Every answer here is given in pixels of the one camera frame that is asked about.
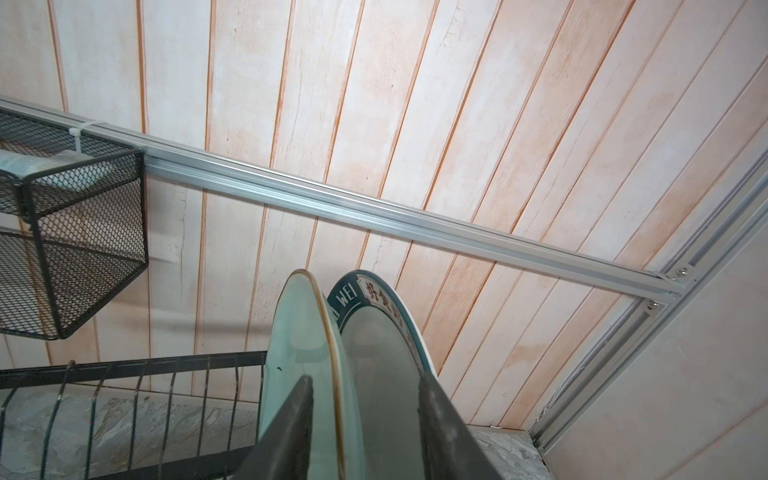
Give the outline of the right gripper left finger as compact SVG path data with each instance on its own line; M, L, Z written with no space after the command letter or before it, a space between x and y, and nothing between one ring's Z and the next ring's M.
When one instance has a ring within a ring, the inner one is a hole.
M298 379L233 478L307 479L313 407L313 382L310 376L304 375Z

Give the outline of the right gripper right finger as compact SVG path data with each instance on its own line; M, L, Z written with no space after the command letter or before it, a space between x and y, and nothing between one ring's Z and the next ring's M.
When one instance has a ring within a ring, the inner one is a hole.
M501 479L431 373L419 380L418 416L426 479Z

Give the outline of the black two-tier dish rack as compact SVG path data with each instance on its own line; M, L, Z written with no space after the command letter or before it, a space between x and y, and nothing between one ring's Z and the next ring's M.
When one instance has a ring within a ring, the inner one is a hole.
M256 443L263 352L5 369L4 479L231 479Z

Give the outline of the mint green flower plate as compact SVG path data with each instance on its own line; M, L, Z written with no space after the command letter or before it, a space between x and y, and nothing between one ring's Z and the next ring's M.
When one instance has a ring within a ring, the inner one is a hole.
M298 380L313 386L310 479L366 476L362 421L336 316L315 277L292 272L279 296L264 364L259 440Z

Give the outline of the green rim white plate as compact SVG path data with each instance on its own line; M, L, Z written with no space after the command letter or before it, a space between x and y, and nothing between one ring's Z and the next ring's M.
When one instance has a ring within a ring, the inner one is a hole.
M353 270L327 301L351 364L368 479L425 477L419 382L431 356L405 303L380 276Z

